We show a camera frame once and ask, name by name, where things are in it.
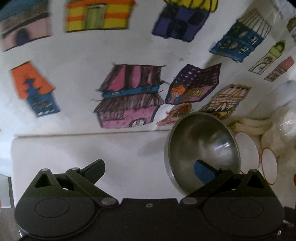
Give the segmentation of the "white printed table mat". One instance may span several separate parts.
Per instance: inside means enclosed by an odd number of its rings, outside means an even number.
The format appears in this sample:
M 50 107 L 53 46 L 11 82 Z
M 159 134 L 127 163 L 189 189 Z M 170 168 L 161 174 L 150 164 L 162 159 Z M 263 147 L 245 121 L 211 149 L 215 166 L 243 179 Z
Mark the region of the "white printed table mat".
M 11 144 L 14 201 L 44 168 L 65 173 L 102 159 L 104 176 L 96 186 L 117 200 L 185 196 L 170 180 L 165 164 L 168 131 L 105 133 L 98 135 L 21 137 Z

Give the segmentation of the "white candle rear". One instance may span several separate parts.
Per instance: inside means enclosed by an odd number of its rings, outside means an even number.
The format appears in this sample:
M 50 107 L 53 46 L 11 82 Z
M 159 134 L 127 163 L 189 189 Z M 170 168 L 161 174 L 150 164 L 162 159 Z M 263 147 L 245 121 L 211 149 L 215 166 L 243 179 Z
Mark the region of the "white candle rear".
M 250 118 L 242 118 L 238 121 L 240 124 L 245 126 L 250 126 L 254 128 L 262 127 L 262 126 L 269 126 L 272 124 L 272 121 L 268 118 L 265 120 L 253 120 Z

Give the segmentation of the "plastic bag of white rolls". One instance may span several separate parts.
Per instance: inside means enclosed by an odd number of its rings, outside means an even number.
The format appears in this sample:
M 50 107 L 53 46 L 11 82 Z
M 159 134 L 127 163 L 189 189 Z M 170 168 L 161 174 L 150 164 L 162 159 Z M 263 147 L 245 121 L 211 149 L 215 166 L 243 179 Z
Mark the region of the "plastic bag of white rolls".
M 295 146 L 295 81 L 279 85 L 267 97 L 271 127 L 262 135 L 262 147 L 279 158 Z

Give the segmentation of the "white red-rimmed bowl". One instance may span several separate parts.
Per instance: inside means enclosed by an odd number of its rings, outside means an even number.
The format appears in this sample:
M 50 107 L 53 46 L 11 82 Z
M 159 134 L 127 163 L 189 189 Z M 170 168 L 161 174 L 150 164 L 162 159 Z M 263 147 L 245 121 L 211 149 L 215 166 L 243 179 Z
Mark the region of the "white red-rimmed bowl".
M 278 164 L 271 149 L 263 149 L 260 157 L 260 167 L 269 185 L 274 185 L 278 177 Z
M 258 169 L 259 154 L 255 142 L 246 133 L 239 132 L 234 136 L 240 153 L 240 171 L 246 174 L 251 169 Z

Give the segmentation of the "houses drawing paper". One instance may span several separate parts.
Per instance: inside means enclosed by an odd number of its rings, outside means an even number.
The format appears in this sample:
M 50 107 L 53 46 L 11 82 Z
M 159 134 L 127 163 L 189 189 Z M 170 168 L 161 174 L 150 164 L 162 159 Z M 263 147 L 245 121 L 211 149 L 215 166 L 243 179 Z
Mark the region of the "houses drawing paper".
M 1 143 L 227 125 L 295 79 L 295 1 L 1 1 Z

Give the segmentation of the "deep steel bowl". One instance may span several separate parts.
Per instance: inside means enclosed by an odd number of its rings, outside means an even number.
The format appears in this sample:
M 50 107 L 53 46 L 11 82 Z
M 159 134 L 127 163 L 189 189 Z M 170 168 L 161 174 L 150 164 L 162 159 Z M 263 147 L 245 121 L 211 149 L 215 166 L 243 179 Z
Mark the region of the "deep steel bowl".
M 190 194 L 204 186 L 194 166 L 202 160 L 219 170 L 240 172 L 240 153 L 233 134 L 222 121 L 203 112 L 178 120 L 165 144 L 165 166 L 173 185 Z

